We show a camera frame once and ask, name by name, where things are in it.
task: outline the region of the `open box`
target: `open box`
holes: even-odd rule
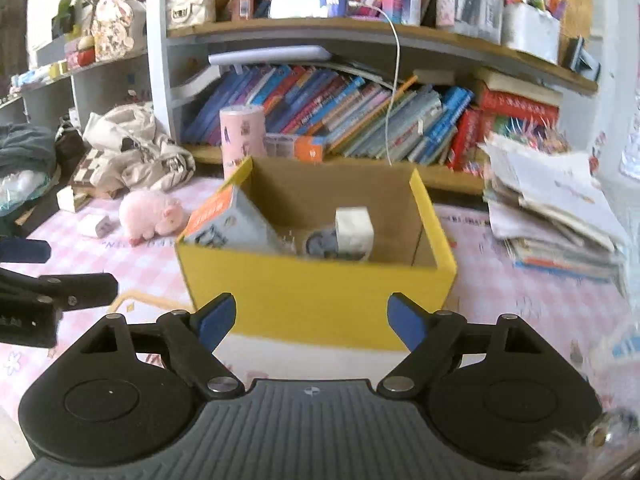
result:
[[[389,296],[402,292],[429,312],[444,303],[456,263],[427,190],[408,165],[248,158],[223,188],[230,184],[297,245],[334,224],[337,207],[366,206],[374,227],[370,260],[362,263],[207,248],[180,237],[176,251],[194,306],[233,294],[232,333],[403,350],[386,320]]]

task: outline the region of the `charging cable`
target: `charging cable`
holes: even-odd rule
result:
[[[400,72],[400,40],[398,40],[398,33],[396,32],[396,27],[394,26],[394,22],[391,21],[391,18],[386,15],[386,12],[378,7],[370,6],[367,4],[363,4],[360,2],[349,1],[349,6],[352,9],[357,9],[358,7],[365,7],[367,9],[376,10],[391,25],[391,30],[393,31],[394,37],[396,38],[396,73],[394,74],[394,86],[391,91],[391,99],[389,99],[389,106],[386,108],[386,116],[385,116],[385,151],[386,151],[386,161],[391,166],[391,155],[389,154],[389,117],[391,117],[391,108],[394,105],[394,101],[396,100],[396,91],[398,90],[398,73]]]

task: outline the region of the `white cube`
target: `white cube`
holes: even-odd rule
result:
[[[366,207],[339,207],[335,210],[335,233],[340,253],[364,253],[373,249],[373,225]]]

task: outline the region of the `tablecloth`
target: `tablecloth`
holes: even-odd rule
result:
[[[189,211],[220,183],[196,178],[172,194]],[[78,214],[57,213],[31,235],[49,241],[52,256],[48,262],[3,267],[30,276],[110,272],[120,283],[121,292],[137,289],[191,304],[172,238],[156,238],[131,248],[119,228],[102,240],[78,235],[76,225],[82,216],[105,213],[116,219],[118,206],[118,201],[94,200]],[[486,213],[453,206],[436,206],[436,211],[458,263],[458,276],[445,308],[463,314],[470,322],[493,324],[500,314],[515,313],[566,359],[576,349],[586,359],[589,348],[628,313],[628,306],[613,284],[514,267],[504,247],[493,238]],[[30,384],[106,311],[103,307],[66,313],[60,322],[59,343],[51,350],[0,344],[0,406],[12,418],[17,420],[20,398]],[[140,301],[125,301],[119,312],[134,323],[153,321],[165,310]],[[258,377],[364,377],[375,385],[404,355],[405,352],[290,344],[233,333],[216,349],[216,356],[246,384]],[[590,373],[588,366],[585,372]],[[612,391],[615,384],[601,382],[600,393],[606,403],[616,402]]]

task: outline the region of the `stuffed animal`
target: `stuffed animal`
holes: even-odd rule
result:
[[[120,223],[132,246],[156,234],[170,235],[182,226],[184,217],[180,201],[162,191],[131,191],[120,204]]]

